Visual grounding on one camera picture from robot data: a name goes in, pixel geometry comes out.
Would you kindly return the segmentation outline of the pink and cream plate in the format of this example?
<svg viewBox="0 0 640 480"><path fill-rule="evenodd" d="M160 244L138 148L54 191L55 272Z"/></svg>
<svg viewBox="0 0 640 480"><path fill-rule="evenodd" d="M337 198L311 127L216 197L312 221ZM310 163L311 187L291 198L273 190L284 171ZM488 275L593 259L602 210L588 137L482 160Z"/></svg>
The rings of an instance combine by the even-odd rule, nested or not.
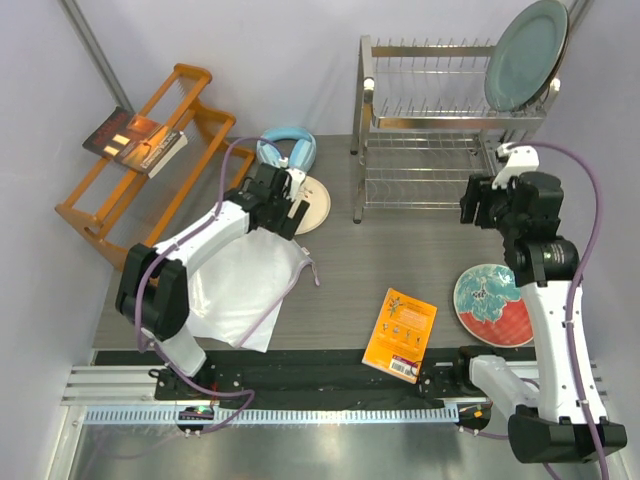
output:
<svg viewBox="0 0 640 480"><path fill-rule="evenodd" d="M297 227L296 236L318 228L327 219L331 209L331 197L328 190L321 182L311 176L307 176L300 187L290 210L290 215L297 211L302 201L306 201L309 207Z"/></svg>

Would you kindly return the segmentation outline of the red and teal plate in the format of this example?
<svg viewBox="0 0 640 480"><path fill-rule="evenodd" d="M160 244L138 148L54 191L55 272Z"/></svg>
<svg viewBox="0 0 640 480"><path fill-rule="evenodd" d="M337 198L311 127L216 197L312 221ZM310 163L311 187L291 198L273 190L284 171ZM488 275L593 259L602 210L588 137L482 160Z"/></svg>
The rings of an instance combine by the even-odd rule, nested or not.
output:
<svg viewBox="0 0 640 480"><path fill-rule="evenodd" d="M455 313L476 339L498 348L517 348L533 340L533 330L514 273L499 264L479 264L457 279Z"/></svg>

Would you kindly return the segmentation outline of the light teal plate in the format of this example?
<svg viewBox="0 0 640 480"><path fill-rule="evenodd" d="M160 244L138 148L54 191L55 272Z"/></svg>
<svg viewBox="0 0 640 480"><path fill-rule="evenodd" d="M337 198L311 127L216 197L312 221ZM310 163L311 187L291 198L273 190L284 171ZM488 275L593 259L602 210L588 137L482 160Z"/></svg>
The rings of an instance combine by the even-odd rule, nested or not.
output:
<svg viewBox="0 0 640 480"><path fill-rule="evenodd" d="M494 46L484 80L497 112L534 104L554 79L565 54L569 12L559 1L536 1L519 13Z"/></svg>

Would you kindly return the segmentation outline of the dark teal floral plate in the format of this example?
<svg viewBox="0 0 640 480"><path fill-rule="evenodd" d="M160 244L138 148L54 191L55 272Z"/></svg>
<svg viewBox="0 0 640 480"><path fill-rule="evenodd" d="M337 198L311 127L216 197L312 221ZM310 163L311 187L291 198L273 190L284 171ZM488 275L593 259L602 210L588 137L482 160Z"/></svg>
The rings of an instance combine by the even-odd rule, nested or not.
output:
<svg viewBox="0 0 640 480"><path fill-rule="evenodd" d="M570 30L568 9L560 1L536 1L523 14L516 55L520 109L535 103L559 71Z"/></svg>

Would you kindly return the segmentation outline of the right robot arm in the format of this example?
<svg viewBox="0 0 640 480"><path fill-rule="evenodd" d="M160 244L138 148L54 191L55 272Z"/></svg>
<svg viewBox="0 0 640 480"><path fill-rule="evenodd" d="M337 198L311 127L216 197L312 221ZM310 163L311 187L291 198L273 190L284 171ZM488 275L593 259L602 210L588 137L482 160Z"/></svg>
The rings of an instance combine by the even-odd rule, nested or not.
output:
<svg viewBox="0 0 640 480"><path fill-rule="evenodd" d="M557 233L563 199L557 177L525 172L505 182L473 174L460 200L462 223L503 237L532 325L539 388L532 390L488 349L462 353L451 380L460 393L481 390L494 402L524 464L603 462L627 444L625 427L609 420L593 382L581 330L584 258Z"/></svg>

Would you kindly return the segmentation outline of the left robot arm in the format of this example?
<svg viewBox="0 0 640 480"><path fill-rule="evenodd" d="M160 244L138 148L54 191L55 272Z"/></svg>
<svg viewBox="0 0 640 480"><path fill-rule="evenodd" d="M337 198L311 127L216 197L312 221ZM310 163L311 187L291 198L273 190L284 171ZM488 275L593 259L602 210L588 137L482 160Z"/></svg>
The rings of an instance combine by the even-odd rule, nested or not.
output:
<svg viewBox="0 0 640 480"><path fill-rule="evenodd" d="M269 164L174 237L127 253L115 308L153 344L190 398L213 385L201 338L267 349L285 297L314 263L293 237L305 172Z"/></svg>

